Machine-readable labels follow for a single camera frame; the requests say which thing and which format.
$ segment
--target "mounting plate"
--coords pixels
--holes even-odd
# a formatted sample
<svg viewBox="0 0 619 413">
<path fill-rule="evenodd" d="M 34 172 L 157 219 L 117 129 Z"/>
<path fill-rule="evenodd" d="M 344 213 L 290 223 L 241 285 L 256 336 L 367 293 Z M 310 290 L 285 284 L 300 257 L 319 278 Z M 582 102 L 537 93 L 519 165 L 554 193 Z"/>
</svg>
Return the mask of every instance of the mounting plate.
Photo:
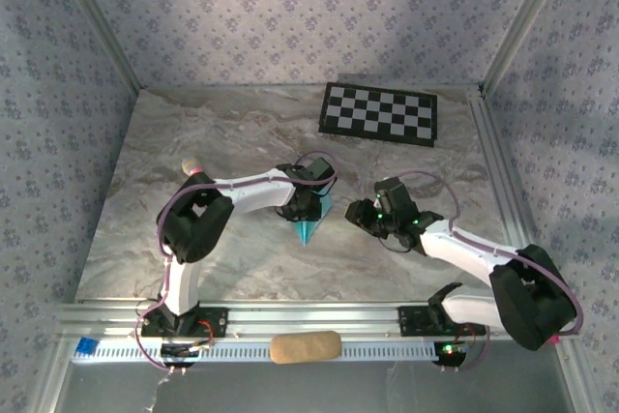
<svg viewBox="0 0 619 413">
<path fill-rule="evenodd" d="M 182 336 L 189 339 L 207 339 L 209 338 L 209 329 L 198 324 L 198 321 L 208 321 L 213 329 L 213 338 L 221 339 L 225 337 L 225 330 L 228 324 L 228 309 L 195 307 L 191 310 L 191 313 L 191 317 L 194 318 L 195 322 L 190 324 L 189 328 L 184 330 L 182 334 L 178 334 L 178 330 L 172 327 L 165 313 L 161 309 L 154 310 L 146 316 L 140 335 L 143 338 Z"/>
<path fill-rule="evenodd" d="M 412 306 L 398 307 L 399 333 L 403 338 L 412 337 L 440 337 L 440 336 L 473 336 L 469 329 L 473 328 L 475 336 L 484 336 L 486 327 L 479 324 L 467 324 L 462 326 L 458 323 L 437 327 L 430 317 L 429 307 Z"/>
</svg>

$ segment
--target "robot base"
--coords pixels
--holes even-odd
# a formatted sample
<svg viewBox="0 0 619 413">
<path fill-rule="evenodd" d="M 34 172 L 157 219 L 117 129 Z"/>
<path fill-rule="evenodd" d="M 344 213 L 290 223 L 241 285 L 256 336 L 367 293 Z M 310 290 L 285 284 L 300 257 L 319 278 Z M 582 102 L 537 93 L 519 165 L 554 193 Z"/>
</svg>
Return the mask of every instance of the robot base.
<svg viewBox="0 0 619 413">
<path fill-rule="evenodd" d="M 430 306 L 398 307 L 398 323 L 399 334 L 403 338 L 470 337 L 473 336 L 471 329 L 475 331 L 475 336 L 486 334 L 486 326 L 454 323 L 446 314 L 437 315 Z"/>
<path fill-rule="evenodd" d="M 189 338 L 208 339 L 210 335 L 207 322 L 213 330 L 213 338 L 225 337 L 228 324 L 228 309 L 201 308 L 196 305 L 191 310 L 176 315 L 166 305 L 151 311 L 142 325 L 143 338 Z"/>
</svg>

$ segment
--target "blue tag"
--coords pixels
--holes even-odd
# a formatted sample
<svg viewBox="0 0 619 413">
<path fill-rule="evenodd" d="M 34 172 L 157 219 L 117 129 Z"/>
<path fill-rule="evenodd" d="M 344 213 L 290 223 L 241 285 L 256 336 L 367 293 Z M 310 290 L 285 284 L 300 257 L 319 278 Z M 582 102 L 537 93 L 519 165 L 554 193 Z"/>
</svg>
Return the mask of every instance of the blue tag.
<svg viewBox="0 0 619 413">
<path fill-rule="evenodd" d="M 75 351 L 84 355 L 92 355 L 97 350 L 97 345 L 99 345 L 98 340 L 81 338 Z"/>
</svg>

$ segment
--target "cable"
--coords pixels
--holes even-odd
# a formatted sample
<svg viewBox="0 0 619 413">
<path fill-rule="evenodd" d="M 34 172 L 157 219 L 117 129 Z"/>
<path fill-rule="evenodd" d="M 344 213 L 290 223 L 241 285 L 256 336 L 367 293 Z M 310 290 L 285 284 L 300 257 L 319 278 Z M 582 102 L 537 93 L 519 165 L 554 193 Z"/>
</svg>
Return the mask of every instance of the cable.
<svg viewBox="0 0 619 413">
<path fill-rule="evenodd" d="M 466 328 L 468 328 L 469 332 L 470 332 L 470 333 L 471 333 L 471 335 L 473 336 L 473 342 L 471 343 L 471 346 L 470 346 L 470 347 L 468 347 L 468 348 L 469 348 L 469 350 L 470 350 L 471 348 L 473 348 L 473 347 L 475 346 L 475 342 L 477 341 L 477 335 L 475 334 L 475 330 L 473 329 L 473 325 L 468 324 L 468 323 L 464 323 L 464 326 L 465 326 Z"/>
<path fill-rule="evenodd" d="M 148 299 L 140 300 L 139 302 L 137 302 L 137 305 L 135 305 L 135 309 L 134 309 L 134 311 L 135 311 L 135 316 L 139 316 L 139 311 L 138 311 L 137 309 L 138 309 L 138 307 L 139 307 L 140 305 L 142 305 L 144 302 L 158 302 L 158 301 L 159 301 L 159 300 L 157 300 L 157 299 L 152 299 L 152 298 L 150 298 L 150 297 L 149 297 Z"/>
<path fill-rule="evenodd" d="M 283 177 L 283 176 L 276 176 L 276 177 L 269 177 L 269 176 L 264 176 L 262 178 L 257 178 L 257 179 L 252 179 L 249 181 L 244 181 L 241 182 L 239 184 L 217 184 L 217 183 L 213 183 L 213 184 L 197 184 L 194 186 L 188 186 L 178 192 L 176 192 L 172 198 L 170 198 L 170 200 L 165 204 L 165 206 L 163 207 L 162 213 L 160 215 L 160 219 L 159 222 L 157 223 L 157 244 L 159 246 L 159 250 L 162 253 L 162 255 L 165 257 L 165 272 L 163 274 L 163 289 L 162 289 L 162 297 L 161 299 L 153 306 L 149 307 L 148 309 L 146 309 L 136 320 L 135 320 L 135 326 L 133 327 L 133 334 L 135 336 L 135 343 L 137 343 L 137 347 L 139 348 L 139 351 L 144 355 L 144 357 L 146 357 L 146 360 L 148 360 L 148 363 L 150 363 L 151 365 L 153 365 L 155 368 L 157 369 L 162 369 L 162 370 L 166 370 L 168 371 L 169 368 L 166 367 L 165 365 L 158 363 L 156 360 L 154 360 L 144 349 L 144 346 L 142 345 L 140 339 L 139 339 L 139 333 L 138 333 L 138 327 L 139 327 L 139 323 L 140 321 L 142 321 L 147 314 L 151 313 L 152 311 L 159 309 L 160 307 L 163 306 L 163 304 L 165 303 L 165 299 L 167 298 L 167 293 L 169 291 L 169 285 L 170 285 L 170 267 L 172 265 L 172 259 L 173 259 L 173 254 L 172 253 L 168 253 L 165 250 L 164 244 L 163 244 L 163 225 L 165 224 L 165 220 L 167 219 L 167 215 L 169 214 L 170 210 L 172 209 L 172 206 L 178 201 L 179 198 L 181 198 L 183 195 L 190 193 L 190 192 L 196 192 L 196 191 L 202 191 L 205 189 L 235 189 L 235 188 L 244 188 L 246 186 L 253 186 L 254 184 L 260 184 L 260 183 L 270 183 L 273 181 L 279 181 L 279 182 L 285 182 L 285 183 L 290 183 L 290 184 L 299 184 L 302 186 L 322 186 L 322 185 L 326 185 L 331 183 L 332 181 L 335 181 L 336 179 L 338 179 L 338 171 L 339 171 L 339 164 L 338 164 L 338 160 L 332 156 L 331 154 L 327 153 L 327 152 L 323 152 L 320 150 L 314 150 L 311 152 L 307 152 L 306 154 L 302 155 L 301 157 L 299 157 L 299 159 L 297 159 L 297 161 L 295 162 L 295 164 L 299 164 L 299 162 L 301 162 L 302 160 L 306 159 L 307 157 L 311 156 L 311 155 L 325 155 L 327 157 L 329 157 L 332 161 L 333 161 L 333 174 L 331 176 L 329 176 L 326 179 L 320 180 L 320 181 L 305 181 L 305 180 L 301 180 L 301 179 L 291 179 L 288 177 Z M 213 335 L 213 330 L 212 328 L 209 327 L 209 331 L 211 332 L 211 335 Z"/>
<path fill-rule="evenodd" d="M 471 336 L 473 336 L 473 343 L 471 344 L 471 347 L 472 347 L 473 345 L 475 345 L 476 336 L 475 336 L 475 330 L 473 329 L 473 326 L 469 323 L 460 324 L 460 331 L 459 333 L 457 333 L 457 336 L 452 342 L 452 344 L 457 343 L 460 340 L 460 338 L 462 337 L 464 333 L 464 328 L 468 329 L 469 333 L 471 333 Z"/>
<path fill-rule="evenodd" d="M 490 328 L 489 326 L 486 326 L 486 343 L 484 343 L 484 347 L 482 347 L 482 351 L 480 352 L 480 354 L 471 363 L 468 363 L 464 365 L 463 367 L 458 367 L 455 369 L 455 371 L 467 371 L 469 369 L 476 367 L 486 357 L 489 349 L 490 349 Z"/>
<path fill-rule="evenodd" d="M 402 177 L 402 176 L 407 176 L 409 174 L 424 174 L 426 176 L 434 178 L 439 183 L 441 183 L 445 187 L 445 189 L 447 189 L 449 194 L 452 196 L 452 200 L 454 201 L 454 205 L 456 206 L 456 212 L 454 213 L 454 215 L 451 218 L 449 218 L 449 226 L 448 226 L 449 227 L 449 231 L 452 233 L 452 235 L 454 237 L 459 239 L 464 244 L 477 249 L 478 251 L 491 252 L 491 253 L 494 253 L 496 255 L 502 256 L 504 258 L 509 258 L 511 260 L 519 261 L 520 263 L 523 263 L 526 266 L 528 266 L 530 268 L 533 268 L 535 271 L 537 271 L 538 273 L 543 275 L 545 278 L 551 280 L 557 287 L 559 287 L 561 289 L 561 291 L 568 297 L 568 299 L 570 299 L 570 302 L 574 306 L 575 312 L 576 312 L 576 322 L 575 322 L 575 325 L 571 329 L 569 329 L 567 331 L 559 332 L 559 336 L 571 336 L 571 335 L 574 335 L 574 334 L 578 334 L 578 331 L 580 331 L 580 329 L 582 328 L 582 325 L 584 323 L 584 312 L 582 310 L 582 305 L 580 304 L 580 302 L 578 301 L 578 298 L 575 296 L 575 294 L 572 292 L 572 290 L 562 280 L 560 280 L 559 278 L 554 276 L 552 273 L 550 273 L 549 270 L 547 270 L 543 266 L 538 265 L 536 262 L 534 262 L 533 260 L 530 260 L 529 258 L 526 258 L 524 256 L 518 255 L 517 253 L 513 253 L 511 251 L 504 251 L 502 249 L 495 249 L 493 247 L 487 246 L 486 244 L 482 244 L 482 243 L 479 243 L 479 242 L 477 242 L 477 241 L 475 241 L 473 239 L 464 237 L 463 235 L 458 233 L 456 230 L 454 230 L 454 221 L 457 220 L 460 217 L 460 214 L 461 214 L 460 204 L 457 201 L 456 193 L 451 188 L 451 186 L 447 183 L 447 181 L 445 181 L 440 176 L 437 176 L 437 175 L 432 174 L 432 173 L 428 173 L 427 171 L 423 171 L 423 170 L 420 170 L 420 169 L 408 169 L 406 171 L 402 171 L 400 174 L 397 175 L 397 177 L 399 178 L 399 177 Z"/>
<path fill-rule="evenodd" d="M 166 365 L 162 365 L 161 363 L 158 363 L 157 361 L 155 361 L 155 359 L 153 359 L 153 357 L 151 357 L 148 352 L 146 351 L 146 349 L 144 348 L 144 346 L 142 345 L 142 342 L 139 340 L 139 332 L 137 330 L 140 321 L 142 321 L 146 315 L 160 307 L 163 306 L 163 304 L 165 303 L 165 299 L 167 298 L 167 292 L 170 288 L 170 267 L 172 266 L 172 257 L 171 255 L 168 256 L 165 259 L 165 271 L 163 273 L 163 289 L 162 289 L 162 297 L 160 298 L 160 300 L 155 304 L 152 305 L 151 307 L 149 307 L 148 309 L 146 309 L 136 320 L 135 320 L 135 326 L 133 326 L 133 334 L 135 336 L 135 343 L 137 343 L 137 348 L 139 348 L 139 351 L 142 352 L 142 355 L 144 355 L 144 357 L 146 357 L 146 360 L 148 361 L 148 363 L 150 363 L 152 366 L 154 366 L 157 369 L 162 369 L 164 371 L 170 371 L 170 368 L 168 368 Z"/>
<path fill-rule="evenodd" d="M 200 342 L 196 342 L 193 346 L 197 348 L 201 348 L 204 344 L 210 345 L 213 340 L 215 340 L 215 333 L 213 332 L 213 326 L 206 319 L 201 319 L 197 322 L 200 326 L 204 326 L 209 330 L 209 338 L 208 340 L 202 340 Z"/>
</svg>

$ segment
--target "black bracket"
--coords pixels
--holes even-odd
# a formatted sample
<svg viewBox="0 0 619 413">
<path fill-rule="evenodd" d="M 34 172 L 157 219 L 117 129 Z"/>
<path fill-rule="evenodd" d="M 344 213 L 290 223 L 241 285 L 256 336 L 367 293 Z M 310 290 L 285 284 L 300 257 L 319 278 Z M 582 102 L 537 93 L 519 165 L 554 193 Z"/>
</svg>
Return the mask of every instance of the black bracket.
<svg viewBox="0 0 619 413">
<path fill-rule="evenodd" d="M 201 184 L 213 184 L 213 180 L 203 172 L 195 173 L 178 192 Z M 205 210 L 198 215 L 194 207 Z M 232 199 L 214 189 L 181 195 L 162 225 L 163 242 L 172 249 L 179 264 L 195 263 L 215 248 L 233 210 Z M 157 224 L 162 212 L 157 215 Z"/>
<path fill-rule="evenodd" d="M 531 244 L 517 253 L 565 283 L 541 247 Z M 538 350 L 576 317 L 570 298 L 556 283 L 517 260 L 495 266 L 490 283 L 503 327 L 512 339 L 529 350 Z"/>
<path fill-rule="evenodd" d="M 160 354 L 168 368 L 190 368 L 200 356 L 199 351 L 190 352 L 191 343 L 163 343 Z"/>
<path fill-rule="evenodd" d="M 428 305 L 399 307 L 399 334 L 403 338 L 473 336 L 469 328 L 475 331 L 475 336 L 486 334 L 486 327 L 479 324 L 462 325 L 450 321 L 440 327 L 433 319 Z"/>
<path fill-rule="evenodd" d="M 387 239 L 393 234 L 406 251 L 427 255 L 421 236 L 443 217 L 433 212 L 420 212 L 408 189 L 397 177 L 378 181 L 374 184 L 374 191 L 380 208 L 368 198 L 356 200 L 348 205 L 346 219 L 374 237 Z"/>
<path fill-rule="evenodd" d="M 292 180 L 322 181 L 333 176 L 334 169 L 324 159 L 318 158 L 309 166 L 278 164 L 276 168 L 283 171 Z M 276 207 L 276 213 L 287 221 L 319 221 L 322 218 L 320 198 L 325 196 L 334 186 L 338 178 L 328 185 L 301 186 L 297 185 L 292 198 L 286 205 Z"/>
<path fill-rule="evenodd" d="M 198 307 L 180 316 L 170 316 L 166 306 L 150 312 L 144 323 L 140 336 L 143 338 L 174 338 L 208 339 L 209 326 L 213 330 L 213 338 L 225 337 L 228 325 L 228 309 Z"/>
</svg>

